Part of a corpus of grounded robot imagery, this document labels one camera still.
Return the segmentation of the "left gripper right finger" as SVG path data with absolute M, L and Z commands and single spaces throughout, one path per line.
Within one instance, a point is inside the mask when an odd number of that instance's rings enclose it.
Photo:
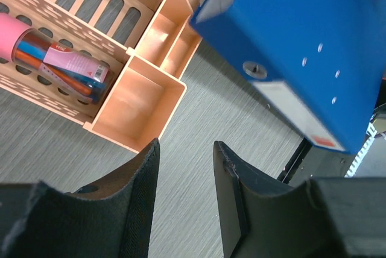
M 318 177 L 289 186 L 213 148 L 225 257 L 384 257 L 385 179 Z

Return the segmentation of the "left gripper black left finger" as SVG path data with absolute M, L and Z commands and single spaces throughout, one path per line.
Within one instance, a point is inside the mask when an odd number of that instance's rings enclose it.
M 76 192 L 1 184 L 2 257 L 147 257 L 160 143 Z

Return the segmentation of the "blue ring binder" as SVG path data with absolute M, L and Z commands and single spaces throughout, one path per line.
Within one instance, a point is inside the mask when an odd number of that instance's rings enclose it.
M 313 145 L 362 147 L 385 71 L 385 0 L 200 0 L 190 24 Z

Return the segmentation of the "orange desk file organizer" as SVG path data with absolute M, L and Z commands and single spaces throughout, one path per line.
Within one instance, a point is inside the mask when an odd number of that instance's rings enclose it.
M 199 0 L 1 0 L 115 73 L 106 99 L 79 102 L 13 63 L 1 65 L 1 87 L 76 122 L 134 153 L 161 137 L 186 92 L 181 81 L 201 38 L 189 26 Z

